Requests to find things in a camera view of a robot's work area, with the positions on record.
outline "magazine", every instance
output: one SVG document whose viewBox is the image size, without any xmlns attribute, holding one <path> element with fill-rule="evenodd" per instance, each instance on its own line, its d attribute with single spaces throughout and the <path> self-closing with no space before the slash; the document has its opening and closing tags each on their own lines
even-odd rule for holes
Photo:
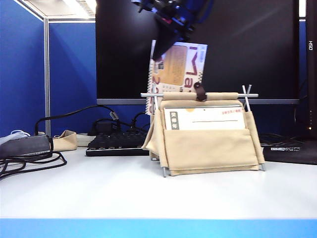
<svg viewBox="0 0 317 238">
<path fill-rule="evenodd" d="M 153 40 L 151 55 L 155 43 Z M 206 53 L 207 45 L 176 42 L 157 61 L 150 59 L 148 93 L 194 92 L 194 84 L 203 79 Z M 148 115 L 154 113 L 153 101 L 147 99 Z"/>
</svg>

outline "brown leather strap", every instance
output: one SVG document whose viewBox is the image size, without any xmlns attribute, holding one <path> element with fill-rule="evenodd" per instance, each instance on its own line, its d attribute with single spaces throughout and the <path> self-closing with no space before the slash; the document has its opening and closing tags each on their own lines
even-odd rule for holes
<svg viewBox="0 0 317 238">
<path fill-rule="evenodd" d="M 206 92 L 205 92 L 204 88 L 202 87 L 201 83 L 199 83 L 199 82 L 195 83 L 194 89 L 196 90 L 198 101 L 205 101 L 207 99 Z"/>
</svg>

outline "black monitor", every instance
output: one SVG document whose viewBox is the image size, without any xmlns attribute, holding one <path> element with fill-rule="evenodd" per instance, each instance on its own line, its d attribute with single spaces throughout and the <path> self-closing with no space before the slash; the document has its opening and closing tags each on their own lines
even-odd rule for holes
<svg viewBox="0 0 317 238">
<path fill-rule="evenodd" d="M 298 98 L 297 0 L 215 0 L 189 42 L 207 44 L 203 86 L 208 92 L 242 92 L 252 84 L 259 99 Z M 154 14 L 129 0 L 97 0 L 98 104 L 145 104 Z"/>
</svg>

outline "desk surface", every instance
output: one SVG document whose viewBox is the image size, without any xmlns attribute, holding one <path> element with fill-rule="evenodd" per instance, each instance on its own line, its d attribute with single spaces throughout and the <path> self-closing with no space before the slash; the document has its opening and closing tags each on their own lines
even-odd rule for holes
<svg viewBox="0 0 317 238">
<path fill-rule="evenodd" d="M 162 177 L 148 156 L 85 157 L 0 181 L 2 218 L 317 218 L 317 166 Z"/>
</svg>

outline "beige fabric organizer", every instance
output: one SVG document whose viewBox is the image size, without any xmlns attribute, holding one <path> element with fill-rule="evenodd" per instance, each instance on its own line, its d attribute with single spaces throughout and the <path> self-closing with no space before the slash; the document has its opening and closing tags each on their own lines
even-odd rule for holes
<svg viewBox="0 0 317 238">
<path fill-rule="evenodd" d="M 166 92 L 143 149 L 159 157 L 170 175 L 237 170 L 259 170 L 264 164 L 252 112 L 243 112 L 246 128 L 238 130 L 166 130 L 164 108 L 243 105 L 238 93 L 207 93 L 207 100 L 196 100 L 196 93 Z"/>
</svg>

